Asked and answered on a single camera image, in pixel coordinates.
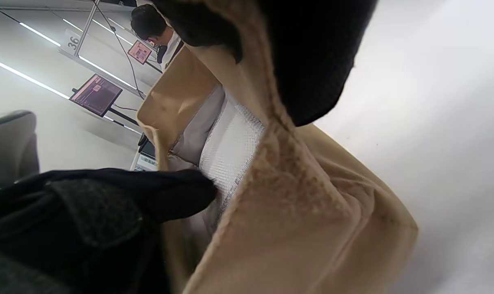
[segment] printed number 36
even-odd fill
[[[72,47],[73,50],[77,50],[79,40],[77,38],[75,38],[75,37],[70,37],[69,40],[71,42],[67,43],[67,46],[68,47]]]

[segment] display screen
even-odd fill
[[[104,116],[120,93],[122,89],[94,74],[70,100],[98,116]]]
[[[146,63],[152,50],[141,41],[136,41],[127,54],[135,58],[141,64]]]

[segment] beige bag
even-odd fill
[[[242,36],[236,65],[221,47],[185,46],[154,85],[138,121],[158,168],[190,162],[172,148],[217,85],[264,125],[254,159],[193,271],[180,221],[164,225],[174,293],[378,294],[409,257],[415,221],[396,195],[314,125],[296,128],[277,92],[255,7],[209,1]]]

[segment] ceiling light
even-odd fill
[[[57,90],[55,90],[55,89],[53,89],[53,88],[51,88],[49,86],[46,86],[46,85],[42,84],[41,82],[38,82],[38,80],[35,80],[34,78],[30,78],[29,76],[27,76],[27,75],[25,75],[25,74],[17,71],[16,69],[10,68],[9,66],[5,65],[4,63],[1,63],[0,62],[0,67],[2,67],[3,69],[7,69],[8,71],[10,71],[10,72],[18,75],[21,78],[25,78],[26,80],[29,80],[33,84],[36,84],[36,85],[38,85],[40,87],[43,87],[44,89],[49,90],[49,91],[55,93],[56,95],[59,95],[62,98],[65,98],[65,99],[68,99],[69,100],[69,96],[68,95],[63,94],[63,93],[60,93],[59,91],[57,91]]]
[[[125,28],[124,28],[124,27],[122,27],[120,24],[118,24],[118,22],[115,22],[114,20],[112,20],[112,19],[110,19],[110,18],[109,18],[109,20],[110,20],[111,22],[113,22],[115,25],[117,25],[117,26],[119,26],[120,28],[122,28],[123,30],[125,30]]]
[[[142,134],[142,133],[138,132],[137,130],[135,130],[135,129],[132,129],[132,128],[128,127],[127,125],[124,125],[124,128],[126,128],[126,129],[128,129],[128,130],[132,130],[133,132],[135,132],[135,133],[137,133],[137,134],[139,134],[139,135],[141,135],[141,134]]]
[[[106,28],[103,24],[100,24],[99,22],[97,22],[96,20],[93,19],[93,22],[95,22],[96,24],[98,24],[99,26],[101,26],[102,28],[105,28],[108,32],[112,33],[113,35],[116,35],[117,37],[119,37],[120,39],[124,40],[125,42],[127,42],[129,45],[133,45],[133,43],[131,43],[130,41],[127,41],[126,39],[124,39],[122,36],[118,35],[117,33],[115,33],[114,31],[111,31],[110,29]]]
[[[68,24],[72,25],[72,26],[73,26],[73,28],[75,28],[75,29],[77,29],[77,30],[79,30],[79,31],[83,32],[83,30],[82,30],[81,28],[79,28],[78,26],[75,26],[75,25],[74,25],[74,24],[72,24],[71,22],[68,22],[66,19],[62,19],[62,20],[63,20],[64,22],[67,22]]]
[[[35,34],[39,35],[40,37],[46,39],[47,41],[50,41],[51,43],[57,45],[60,47],[60,43],[56,42],[56,41],[53,41],[52,39],[50,39],[49,37],[45,36],[44,34],[42,34],[41,32],[33,29],[32,27],[28,26],[27,24],[23,23],[23,22],[19,22],[19,24],[21,26],[23,26],[24,28],[27,28],[28,30],[34,32]]]
[[[83,60],[83,61],[85,61],[85,62],[89,63],[90,65],[92,65],[92,66],[96,67],[97,69],[100,69],[101,71],[103,71],[103,72],[105,72],[105,73],[109,74],[109,75],[110,75],[110,76],[112,76],[113,78],[116,78],[116,79],[117,79],[117,80],[119,80],[120,82],[123,82],[124,84],[126,84],[126,85],[128,85],[129,87],[131,87],[131,88],[133,88],[133,89],[135,89],[135,90],[136,90],[136,87],[131,86],[131,84],[128,84],[127,82],[125,82],[125,81],[124,81],[124,80],[122,80],[121,78],[118,78],[116,75],[111,74],[110,72],[106,71],[105,69],[102,69],[102,68],[101,68],[101,67],[99,67],[98,65],[96,65],[96,64],[92,63],[91,61],[89,61],[89,60],[87,60],[87,59],[83,58],[82,56],[78,56],[78,57],[79,57],[81,60]]]

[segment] gray chair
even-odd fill
[[[38,174],[36,116],[26,110],[0,115],[0,187]]]

